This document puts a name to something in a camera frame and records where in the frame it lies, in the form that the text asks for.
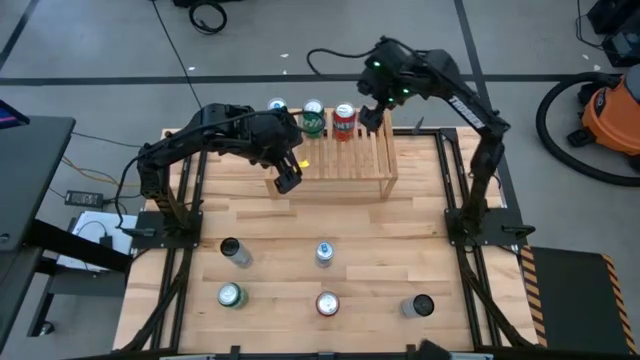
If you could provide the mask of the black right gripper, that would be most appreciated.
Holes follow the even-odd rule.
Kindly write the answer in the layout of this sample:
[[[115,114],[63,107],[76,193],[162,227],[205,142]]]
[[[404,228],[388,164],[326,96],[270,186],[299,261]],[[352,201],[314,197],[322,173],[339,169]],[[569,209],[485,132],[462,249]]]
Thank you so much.
[[[362,106],[359,112],[360,123],[369,132],[377,132],[383,124],[385,108],[393,110],[397,106],[397,85],[393,79],[376,70],[365,68],[357,81],[357,90],[377,102],[378,106],[372,112],[366,106]]]

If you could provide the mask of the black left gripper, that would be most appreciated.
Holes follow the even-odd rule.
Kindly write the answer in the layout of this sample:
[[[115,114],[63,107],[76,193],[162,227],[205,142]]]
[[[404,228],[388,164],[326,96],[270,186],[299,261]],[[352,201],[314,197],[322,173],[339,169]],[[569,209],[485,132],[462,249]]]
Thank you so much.
[[[302,171],[293,149],[303,142],[298,130],[273,135],[267,143],[265,161],[280,173],[274,179],[279,194],[286,194],[302,182]]]

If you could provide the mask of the red Fanta soda can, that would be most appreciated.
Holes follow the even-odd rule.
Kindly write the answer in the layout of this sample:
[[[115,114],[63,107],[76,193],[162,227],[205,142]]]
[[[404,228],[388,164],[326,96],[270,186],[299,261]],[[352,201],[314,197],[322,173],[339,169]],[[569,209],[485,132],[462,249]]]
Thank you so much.
[[[348,102],[338,104],[333,111],[333,134],[341,142],[349,141],[353,136],[356,122],[356,110]]]
[[[325,291],[317,296],[315,305],[320,315],[331,317],[339,311],[340,300],[335,293]]]

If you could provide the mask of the green Sprite soda can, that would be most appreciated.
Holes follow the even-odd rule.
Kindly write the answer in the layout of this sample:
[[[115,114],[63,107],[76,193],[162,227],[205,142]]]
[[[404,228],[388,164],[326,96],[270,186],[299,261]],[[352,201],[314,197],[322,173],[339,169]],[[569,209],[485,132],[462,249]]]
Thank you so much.
[[[320,138],[324,133],[324,105],[317,99],[309,99],[303,107],[302,128],[309,138]]]
[[[240,309],[248,303],[249,296],[247,291],[237,283],[227,282],[220,287],[217,300],[223,307]]]

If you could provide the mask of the white Celsius drink can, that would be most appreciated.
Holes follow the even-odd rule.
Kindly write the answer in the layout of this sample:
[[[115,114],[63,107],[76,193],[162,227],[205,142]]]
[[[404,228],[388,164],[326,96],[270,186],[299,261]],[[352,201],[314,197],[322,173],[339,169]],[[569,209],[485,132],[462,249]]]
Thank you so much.
[[[400,304],[400,312],[405,318],[421,318],[430,316],[435,310],[433,299],[427,294],[417,294],[404,299]]]
[[[236,238],[225,238],[220,244],[222,255],[240,268],[249,268],[253,257],[249,250]]]

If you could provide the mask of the wooden slatted shelf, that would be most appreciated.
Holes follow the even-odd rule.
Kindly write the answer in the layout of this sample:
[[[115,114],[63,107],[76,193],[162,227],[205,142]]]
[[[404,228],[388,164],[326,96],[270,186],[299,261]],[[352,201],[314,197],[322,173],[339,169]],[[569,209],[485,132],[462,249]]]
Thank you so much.
[[[375,132],[356,124],[353,138],[341,142],[334,136],[333,112],[332,108],[325,110],[326,128],[321,138],[305,136],[294,149],[303,172],[303,183],[295,190],[353,195],[357,188],[367,186],[375,198],[388,198],[398,180],[391,114],[384,113],[382,125]]]

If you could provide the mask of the white paper sheets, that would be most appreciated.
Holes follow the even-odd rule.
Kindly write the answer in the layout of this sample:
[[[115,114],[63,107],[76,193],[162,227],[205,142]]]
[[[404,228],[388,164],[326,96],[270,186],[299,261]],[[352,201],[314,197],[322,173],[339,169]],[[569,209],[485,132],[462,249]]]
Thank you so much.
[[[116,228],[118,223],[119,217],[115,213],[84,211],[77,219],[71,233],[96,244],[100,243],[102,237],[111,236],[111,248],[125,255],[130,255],[132,238]],[[64,255],[58,257],[56,264],[92,272],[107,271],[107,268]]]

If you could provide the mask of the black power adapter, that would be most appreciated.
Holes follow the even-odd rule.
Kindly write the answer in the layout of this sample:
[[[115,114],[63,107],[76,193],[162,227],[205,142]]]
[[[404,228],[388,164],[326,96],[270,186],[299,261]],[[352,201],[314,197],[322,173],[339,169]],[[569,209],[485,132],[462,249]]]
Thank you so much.
[[[64,196],[64,204],[77,207],[102,208],[104,197],[100,193],[68,190]]]

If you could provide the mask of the black equipment case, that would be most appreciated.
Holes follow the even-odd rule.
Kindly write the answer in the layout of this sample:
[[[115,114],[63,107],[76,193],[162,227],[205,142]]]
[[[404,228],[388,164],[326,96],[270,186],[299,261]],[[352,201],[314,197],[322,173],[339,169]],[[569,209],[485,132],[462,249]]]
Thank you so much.
[[[640,64],[640,0],[597,0],[587,18],[613,67]]]

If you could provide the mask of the black desk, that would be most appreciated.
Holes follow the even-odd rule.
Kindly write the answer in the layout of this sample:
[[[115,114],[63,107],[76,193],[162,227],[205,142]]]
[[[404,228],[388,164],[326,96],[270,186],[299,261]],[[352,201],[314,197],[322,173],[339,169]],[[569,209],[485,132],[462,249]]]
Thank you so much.
[[[131,257],[36,218],[76,121],[35,116],[0,130],[0,352],[48,250],[126,273]]]

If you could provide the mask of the black hazard-striped floor mat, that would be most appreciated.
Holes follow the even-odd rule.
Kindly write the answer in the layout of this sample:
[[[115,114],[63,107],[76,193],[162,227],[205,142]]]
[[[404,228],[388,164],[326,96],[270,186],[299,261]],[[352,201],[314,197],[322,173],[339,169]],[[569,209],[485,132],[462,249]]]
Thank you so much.
[[[531,246],[523,247],[520,256],[540,345],[640,355],[610,256]]]

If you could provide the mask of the laptop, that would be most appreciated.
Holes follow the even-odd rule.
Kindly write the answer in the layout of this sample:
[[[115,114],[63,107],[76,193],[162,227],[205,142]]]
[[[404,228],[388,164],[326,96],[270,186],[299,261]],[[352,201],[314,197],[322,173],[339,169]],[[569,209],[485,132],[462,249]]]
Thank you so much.
[[[12,106],[0,100],[0,129],[25,126],[30,124],[30,119],[14,109]]]

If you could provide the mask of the black aluminium table frame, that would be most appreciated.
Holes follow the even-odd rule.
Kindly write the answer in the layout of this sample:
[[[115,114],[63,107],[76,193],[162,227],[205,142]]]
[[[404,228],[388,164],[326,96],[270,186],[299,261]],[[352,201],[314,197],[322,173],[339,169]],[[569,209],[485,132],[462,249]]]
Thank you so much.
[[[296,190],[271,197],[261,170],[246,161],[211,155],[200,189],[202,239],[192,255],[180,337],[181,357],[207,360],[406,360],[423,339],[453,351],[473,347],[457,255],[446,236],[444,211],[458,205],[459,168],[467,167],[476,134],[456,139],[412,136],[395,140],[398,180],[386,199],[368,187],[353,195]],[[238,239],[251,253],[240,268],[220,252]],[[319,267],[320,242],[334,247]],[[234,282],[249,296],[240,309],[218,303]],[[316,310],[325,291],[340,300],[331,317]],[[401,302],[427,294],[435,310],[405,318]]]

